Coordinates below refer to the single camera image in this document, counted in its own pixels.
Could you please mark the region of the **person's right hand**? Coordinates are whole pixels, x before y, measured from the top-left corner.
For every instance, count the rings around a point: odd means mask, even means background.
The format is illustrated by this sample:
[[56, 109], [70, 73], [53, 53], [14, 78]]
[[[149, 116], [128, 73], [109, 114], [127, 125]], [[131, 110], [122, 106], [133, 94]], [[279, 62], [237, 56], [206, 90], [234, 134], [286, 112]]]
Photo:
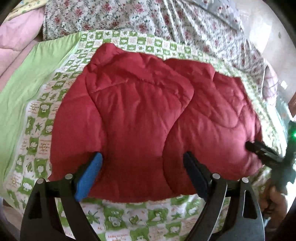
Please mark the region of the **person's right hand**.
[[275, 186], [266, 186], [259, 199], [261, 211], [265, 212], [270, 220], [268, 224], [278, 227], [287, 214], [287, 200], [284, 194], [278, 192]]

